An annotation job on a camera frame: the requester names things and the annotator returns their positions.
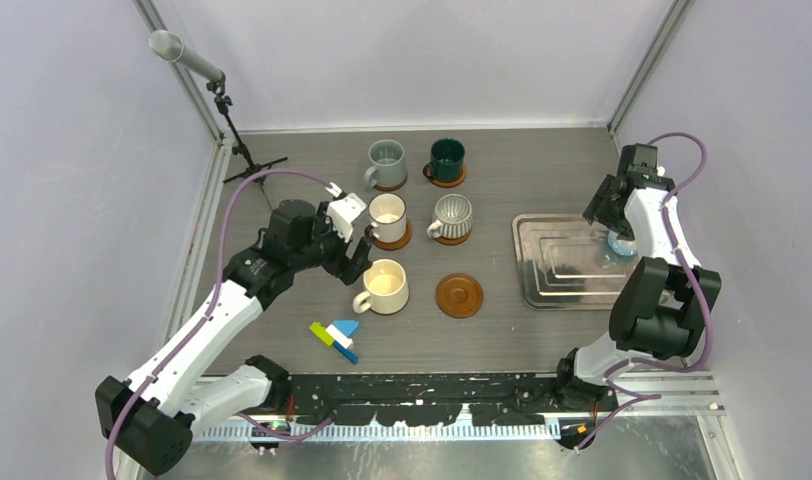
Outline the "cream mug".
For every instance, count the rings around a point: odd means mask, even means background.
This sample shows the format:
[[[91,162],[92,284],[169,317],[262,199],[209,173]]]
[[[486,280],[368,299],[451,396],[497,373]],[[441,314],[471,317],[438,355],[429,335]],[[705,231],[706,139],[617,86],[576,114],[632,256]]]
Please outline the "cream mug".
[[[352,301],[357,314],[373,311],[393,315],[401,311],[410,296],[403,266],[391,259],[379,259],[362,275],[363,290]]]

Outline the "ribbed clear glass cup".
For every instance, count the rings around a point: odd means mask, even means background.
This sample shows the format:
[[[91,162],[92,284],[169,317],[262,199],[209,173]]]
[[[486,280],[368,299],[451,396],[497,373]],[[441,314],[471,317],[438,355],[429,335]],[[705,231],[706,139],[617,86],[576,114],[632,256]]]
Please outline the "ribbed clear glass cup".
[[[407,230],[406,205],[393,193],[375,196],[368,207],[371,236],[382,243],[400,241]]]

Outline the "white mug blue outside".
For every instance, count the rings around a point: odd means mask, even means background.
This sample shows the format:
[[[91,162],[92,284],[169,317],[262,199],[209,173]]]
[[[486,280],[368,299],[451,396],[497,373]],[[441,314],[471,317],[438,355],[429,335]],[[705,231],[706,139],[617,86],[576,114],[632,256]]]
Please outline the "white mug blue outside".
[[[622,257],[635,257],[638,255],[636,241],[623,238],[614,231],[608,232],[606,244],[616,255]]]

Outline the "ribbed grey cup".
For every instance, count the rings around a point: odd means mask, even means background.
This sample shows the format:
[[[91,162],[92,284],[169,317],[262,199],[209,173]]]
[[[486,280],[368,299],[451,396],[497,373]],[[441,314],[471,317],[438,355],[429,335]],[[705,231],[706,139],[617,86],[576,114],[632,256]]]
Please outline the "ribbed grey cup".
[[[448,194],[434,206],[426,234],[432,239],[458,240],[471,233],[473,207],[463,195]]]

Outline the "metal tray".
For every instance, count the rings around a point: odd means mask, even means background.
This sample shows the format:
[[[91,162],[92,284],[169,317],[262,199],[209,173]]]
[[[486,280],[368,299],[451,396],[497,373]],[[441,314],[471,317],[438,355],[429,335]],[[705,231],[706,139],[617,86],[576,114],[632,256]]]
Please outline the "metal tray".
[[[609,311],[639,260],[574,215],[520,214],[511,230],[522,298],[534,310]]]

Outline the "dark teal mug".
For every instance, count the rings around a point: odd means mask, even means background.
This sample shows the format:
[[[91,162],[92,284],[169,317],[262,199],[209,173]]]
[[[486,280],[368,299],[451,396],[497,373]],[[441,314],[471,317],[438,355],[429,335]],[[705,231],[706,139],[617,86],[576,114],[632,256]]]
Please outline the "dark teal mug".
[[[452,138],[435,141],[430,148],[430,161],[423,168],[425,178],[436,184],[452,184],[464,171],[464,145]]]

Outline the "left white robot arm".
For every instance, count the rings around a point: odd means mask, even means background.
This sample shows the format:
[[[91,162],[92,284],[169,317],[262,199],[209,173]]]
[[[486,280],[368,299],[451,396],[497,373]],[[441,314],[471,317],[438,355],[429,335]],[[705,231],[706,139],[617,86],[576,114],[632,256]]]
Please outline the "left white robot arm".
[[[220,265],[211,296],[152,359],[124,380],[109,376],[100,383],[95,400],[107,439],[107,477],[114,476],[115,451],[160,476],[205,430],[246,409],[275,414],[287,405],[288,372],[261,355],[208,386],[196,383],[229,342],[292,287],[297,273],[321,267],[351,285],[370,268],[367,237],[347,253],[365,209],[354,193],[318,206],[282,202],[256,242]]]

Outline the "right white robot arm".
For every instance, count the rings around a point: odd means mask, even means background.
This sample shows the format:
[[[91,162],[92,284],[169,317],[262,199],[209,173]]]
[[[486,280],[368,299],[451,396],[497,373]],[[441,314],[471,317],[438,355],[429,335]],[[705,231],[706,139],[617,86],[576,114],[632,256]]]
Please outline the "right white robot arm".
[[[611,380],[637,365],[670,369],[673,357],[709,352],[711,310],[722,281],[687,244],[678,188],[659,167],[655,146],[631,144],[584,210],[588,223],[634,241],[639,261],[613,304],[607,332],[560,360],[552,392],[561,408],[594,406]]]

